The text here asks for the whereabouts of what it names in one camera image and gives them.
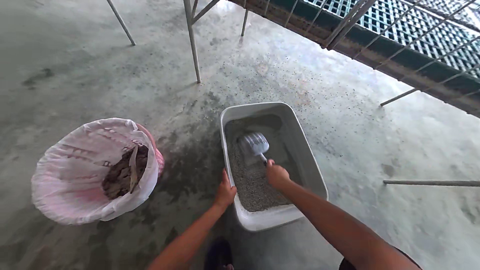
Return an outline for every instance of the person's left hand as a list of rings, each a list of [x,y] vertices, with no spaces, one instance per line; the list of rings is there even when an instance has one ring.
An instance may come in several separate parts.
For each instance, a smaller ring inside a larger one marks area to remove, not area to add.
[[[216,191],[214,205],[220,206],[223,210],[233,202],[235,194],[237,193],[237,187],[230,186],[230,180],[228,179],[227,171],[222,171],[222,182]]]

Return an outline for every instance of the scoop handle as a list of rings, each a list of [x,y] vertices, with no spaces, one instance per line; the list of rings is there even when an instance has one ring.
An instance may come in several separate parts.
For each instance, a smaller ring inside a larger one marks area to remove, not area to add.
[[[266,159],[266,157],[265,157],[263,154],[260,154],[259,156],[260,156],[260,158],[264,161],[264,165],[265,165],[265,167],[266,167],[266,166],[267,166],[267,159]]]

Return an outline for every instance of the metal rod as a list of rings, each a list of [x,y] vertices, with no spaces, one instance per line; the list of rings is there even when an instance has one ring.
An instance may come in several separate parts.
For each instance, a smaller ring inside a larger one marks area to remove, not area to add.
[[[195,46],[195,36],[193,35],[192,8],[190,0],[183,0],[185,6],[185,16],[187,17],[188,36],[190,37],[190,46],[192,47],[193,64],[195,65],[195,73],[197,74],[197,83],[200,83],[200,69],[198,68],[197,47]]]
[[[241,28],[242,37],[243,37],[243,34],[245,34],[245,25],[247,24],[247,15],[248,15],[248,9],[245,9],[245,17],[243,18],[243,26]]]
[[[330,45],[330,42],[337,36],[337,34],[342,30],[342,28],[350,21],[350,19],[357,13],[357,11],[362,7],[362,5],[366,2],[367,0],[359,0],[353,8],[348,12],[348,14],[343,18],[343,20],[337,25],[335,30],[327,37],[324,43],[324,47],[327,47]]]
[[[406,44],[403,48],[399,49],[398,51],[396,51],[396,53],[394,53],[393,55],[389,56],[384,62],[378,64],[376,67],[374,67],[373,69],[377,69],[379,68],[380,66],[384,65],[385,63],[387,63],[388,61],[390,61],[390,59],[392,59],[393,57],[395,57],[397,54],[403,52],[405,49],[407,49],[411,44],[417,42],[418,40],[420,40],[422,37],[424,37],[426,34],[428,34],[429,32],[431,32],[433,29],[435,29],[436,27],[438,27],[439,25],[443,24],[446,20],[450,19],[451,17],[455,16],[457,13],[459,13],[460,11],[462,11],[464,8],[466,8],[468,5],[470,5],[471,3],[475,2],[476,0],[470,0],[467,4],[463,5],[461,8],[457,9],[456,11],[454,11],[452,14],[448,15],[447,17],[445,17],[444,19],[442,19],[441,21],[439,21],[439,23],[437,23],[435,26],[431,27],[430,29],[428,29],[425,33],[421,34],[420,36],[418,36],[418,38],[414,39],[413,41],[409,42],[408,44]]]
[[[264,17],[267,15],[267,9],[269,4],[270,4],[270,0],[267,1],[267,6],[265,7],[265,11],[264,11]]]
[[[297,6],[299,0],[295,0],[295,4],[293,4],[292,10],[290,11],[290,14],[288,15],[287,21],[285,22],[285,25],[283,27],[287,27],[288,21],[290,20],[290,17],[292,16],[293,10]]]
[[[220,0],[212,0],[210,3],[207,4],[207,6],[204,7],[204,9],[202,9],[194,18],[193,18],[193,21],[192,21],[192,25],[198,21],[198,19],[200,19],[205,13],[207,13],[207,11],[209,11],[211,8],[213,8],[213,6],[215,6],[215,4],[218,3],[218,1]]]
[[[313,20],[312,20],[312,22],[310,23],[310,25],[307,27],[307,30],[305,30],[305,34],[307,34],[308,31],[310,31],[310,28],[312,27],[313,23],[315,23],[315,21],[317,20],[318,15],[320,15],[320,13],[322,12],[322,9],[323,9],[323,6],[325,5],[325,2],[327,2],[327,0],[323,0],[323,1],[322,1],[322,4],[320,4],[320,8],[318,9],[318,12],[317,12],[317,14],[315,15],[315,18],[313,18]]]
[[[393,101],[395,101],[395,100],[397,100],[397,99],[399,99],[399,98],[403,98],[404,96],[409,95],[409,94],[411,94],[411,93],[413,93],[413,92],[415,92],[415,91],[417,91],[417,90],[418,90],[417,88],[411,89],[411,90],[409,90],[409,91],[407,91],[407,92],[405,92],[405,93],[403,93],[403,94],[400,94],[400,95],[398,95],[398,96],[396,96],[396,97],[394,97],[394,98],[391,98],[391,99],[389,99],[389,100],[387,100],[387,101],[385,101],[385,102],[383,102],[383,103],[380,103],[380,106],[385,106],[385,105],[387,105],[388,103],[393,102]]]
[[[450,81],[450,80],[452,80],[452,79],[457,78],[458,76],[461,76],[461,75],[463,75],[463,74],[465,74],[465,73],[467,73],[467,72],[470,72],[470,71],[472,71],[472,70],[474,70],[474,69],[477,69],[477,68],[479,68],[479,67],[480,67],[480,63],[474,65],[473,67],[471,67],[471,68],[469,68],[469,69],[467,69],[467,70],[464,70],[464,71],[460,72],[459,74],[453,75],[453,76],[451,76],[451,77],[449,77],[449,78],[447,78],[447,79],[439,82],[438,84],[446,83],[446,82],[448,82],[448,81]]]
[[[443,81],[441,81],[441,82],[438,82],[438,83],[436,83],[435,85],[440,85],[440,84],[446,83],[446,82],[448,82],[448,81],[450,81],[450,80],[453,80],[453,79],[455,79],[455,78],[457,78],[457,77],[459,77],[459,76],[461,76],[461,75],[463,75],[463,74],[465,74],[465,73],[467,73],[467,72],[470,72],[470,71],[472,71],[472,70],[474,70],[474,69],[477,69],[477,68],[479,68],[479,67],[480,67],[480,63],[479,63],[479,64],[476,64],[475,66],[473,66],[473,67],[471,67],[471,68],[469,68],[469,69],[467,69],[467,70],[464,70],[464,71],[462,71],[462,72],[460,72],[460,73],[458,73],[458,74],[455,74],[455,75],[453,75],[453,76],[451,76],[451,77],[449,77],[449,78],[447,78],[447,79],[445,79],[445,80],[443,80]],[[412,89],[412,90],[409,90],[409,91],[407,91],[407,92],[405,92],[405,93],[403,93],[403,94],[400,94],[400,95],[398,95],[398,96],[396,96],[396,97],[394,97],[394,98],[392,98],[392,99],[389,99],[389,100],[381,103],[380,106],[387,105],[388,103],[390,103],[390,102],[392,102],[392,101],[395,101],[395,100],[397,100],[397,99],[399,99],[399,98],[402,98],[402,97],[404,97],[404,96],[406,96],[406,95],[408,95],[408,94],[411,94],[411,93],[413,93],[413,92],[415,92],[415,91],[417,91],[417,90],[427,91],[427,90],[432,89],[432,88],[433,88],[433,86],[428,87],[428,88],[425,88],[425,89],[414,88],[414,89]],[[466,94],[466,96],[472,95],[472,94],[474,94],[474,93],[475,93],[475,92],[468,93],[468,94]]]
[[[112,3],[112,0],[107,0],[108,4],[110,5],[110,7],[112,8],[112,11],[113,13],[115,14],[115,16],[117,17],[121,27],[123,28],[123,30],[125,31],[125,33],[127,34],[127,37],[128,39],[130,40],[130,42],[132,43],[133,46],[135,46],[135,41],[133,40],[132,36],[130,35],[130,32],[128,32],[128,29],[127,29],[127,26],[125,25],[125,23],[123,22],[122,18],[120,17],[120,14],[118,13],[117,9],[115,8],[115,6],[113,5]]]
[[[192,17],[195,16],[195,11],[197,10],[197,5],[198,5],[198,0],[195,0],[193,2]]]
[[[397,24],[397,22],[399,20],[401,20],[403,17],[405,17],[407,15],[407,13],[413,9],[415,6],[417,6],[422,0],[417,0],[415,3],[413,3],[413,5],[409,6],[409,8],[404,12],[402,13],[398,18],[396,18],[387,28],[385,28],[381,33],[379,33],[374,39],[372,39],[372,41],[370,41],[369,44],[367,44],[365,47],[363,47],[361,50],[359,50],[359,52],[357,52],[357,54],[355,54],[353,56],[352,59],[355,59],[357,58],[365,49],[367,49],[373,42],[375,42],[377,39],[379,39],[383,34],[385,34],[385,32],[387,32],[390,28],[392,28],[395,24]]]
[[[384,180],[384,184],[480,186],[480,181],[471,181],[471,180]]]
[[[450,99],[447,99],[447,100],[445,101],[445,103],[449,103],[450,101],[453,101],[453,100],[456,100],[456,99],[465,98],[465,97],[471,96],[471,95],[473,95],[473,94],[477,94],[477,93],[479,93],[479,92],[480,92],[480,89],[477,90],[477,91],[473,91],[473,92],[470,92],[470,93],[466,93],[466,94],[463,94],[463,95],[454,97],[454,98],[450,98]]]
[[[429,63],[427,63],[427,64],[423,65],[422,67],[418,68],[417,70],[415,70],[413,73],[416,73],[416,72],[418,72],[418,71],[420,71],[420,70],[428,67],[429,65],[435,63],[436,61],[438,61],[438,60],[440,60],[440,59],[443,59],[443,58],[449,56],[450,54],[458,51],[459,49],[464,48],[465,46],[468,46],[468,45],[472,44],[472,42],[474,42],[475,40],[478,40],[479,38],[480,38],[480,36],[478,36],[478,37],[476,37],[476,38],[473,38],[473,39],[470,40],[469,42],[464,43],[462,46],[458,46],[458,47],[456,47],[455,49],[449,51],[448,53],[446,53],[446,54],[444,54],[444,55],[442,55],[442,56],[439,56],[439,57],[433,59],[433,60],[430,61]],[[406,77],[406,76],[403,76],[403,77],[399,78],[398,80],[401,81],[401,80],[402,80],[403,78],[405,78],[405,77]]]
[[[352,29],[352,27],[357,23],[357,21],[368,11],[369,8],[373,6],[373,4],[377,0],[367,0],[365,4],[358,10],[357,13],[352,17],[352,19],[342,28],[340,33],[332,40],[330,45],[328,45],[327,49],[333,49],[335,46],[342,41],[345,35]]]

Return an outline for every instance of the shoe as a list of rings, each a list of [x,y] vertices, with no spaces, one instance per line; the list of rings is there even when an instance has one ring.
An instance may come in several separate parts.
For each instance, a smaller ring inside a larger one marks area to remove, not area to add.
[[[223,237],[215,239],[205,257],[204,270],[234,270],[230,244]]]

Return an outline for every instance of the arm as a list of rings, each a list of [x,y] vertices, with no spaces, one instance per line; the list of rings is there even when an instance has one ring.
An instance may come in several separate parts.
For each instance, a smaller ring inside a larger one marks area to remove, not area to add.
[[[148,270],[176,270],[187,269],[190,260],[204,242],[208,232],[215,222],[233,202],[237,188],[230,187],[225,169],[223,170],[222,183],[218,187],[215,201],[207,212],[197,219],[179,237],[175,238],[149,266]]]
[[[419,270],[365,224],[291,181],[273,160],[267,163],[267,178],[356,269]]]

